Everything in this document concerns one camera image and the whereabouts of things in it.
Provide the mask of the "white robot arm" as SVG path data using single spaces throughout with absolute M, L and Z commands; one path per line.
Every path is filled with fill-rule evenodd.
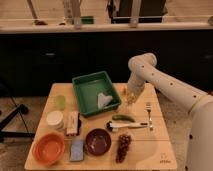
M 128 61 L 131 74 L 127 90 L 138 96 L 149 82 L 182 106 L 192 116 L 186 171 L 213 171 L 213 96 L 159 71 L 156 64 L 153 53 L 132 57 Z

